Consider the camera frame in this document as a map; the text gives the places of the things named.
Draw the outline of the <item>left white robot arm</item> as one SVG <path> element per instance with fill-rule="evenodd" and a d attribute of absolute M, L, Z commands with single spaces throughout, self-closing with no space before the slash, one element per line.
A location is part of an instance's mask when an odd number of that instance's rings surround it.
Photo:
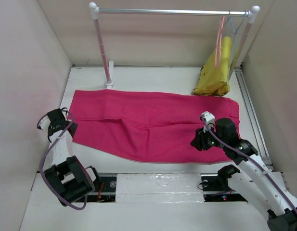
<path fill-rule="evenodd" d="M 101 187 L 101 178 L 89 174 L 72 152 L 72 141 L 77 130 L 66 107 L 48 112 L 40 129 L 47 129 L 50 142 L 48 154 L 52 154 L 50 166 L 43 171 L 46 183 L 54 190 L 63 206 L 70 206 L 79 199 L 87 199 L 90 192 Z"/>

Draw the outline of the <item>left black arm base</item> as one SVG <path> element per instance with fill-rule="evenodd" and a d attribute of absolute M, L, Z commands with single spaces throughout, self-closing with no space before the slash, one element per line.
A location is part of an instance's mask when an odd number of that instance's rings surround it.
<path fill-rule="evenodd" d="M 103 186 L 88 195 L 88 203 L 111 203 L 116 200 L 117 174 L 101 173 Z"/>

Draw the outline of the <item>pink trousers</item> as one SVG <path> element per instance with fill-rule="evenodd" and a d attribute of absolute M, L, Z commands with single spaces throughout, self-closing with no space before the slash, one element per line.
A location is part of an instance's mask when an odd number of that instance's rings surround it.
<path fill-rule="evenodd" d="M 139 162 L 225 162 L 228 158 L 219 148 L 200 152 L 191 146 L 206 111 L 216 119 L 240 122 L 239 104 L 224 97 L 77 90 L 70 106 L 77 124 L 73 141 Z"/>

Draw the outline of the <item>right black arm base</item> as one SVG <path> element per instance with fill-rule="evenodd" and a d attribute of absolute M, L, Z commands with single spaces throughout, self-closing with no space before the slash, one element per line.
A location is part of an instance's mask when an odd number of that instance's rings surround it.
<path fill-rule="evenodd" d="M 204 193 L 204 202 L 247 202 L 228 185 L 228 179 L 234 173 L 240 173 L 240 170 L 233 165 L 227 165 L 217 173 L 201 174 L 201 182 L 197 187 Z"/>

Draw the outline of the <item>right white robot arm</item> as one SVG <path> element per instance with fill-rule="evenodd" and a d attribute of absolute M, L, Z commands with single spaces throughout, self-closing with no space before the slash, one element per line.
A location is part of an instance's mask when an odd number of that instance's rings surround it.
<path fill-rule="evenodd" d="M 220 148 L 234 164 L 218 171 L 217 184 L 243 196 L 266 220 L 271 231 L 297 231 L 297 198 L 265 165 L 256 148 L 241 139 L 229 118 L 216 120 L 210 112 L 200 116 L 204 126 L 190 145 L 198 151 Z"/>

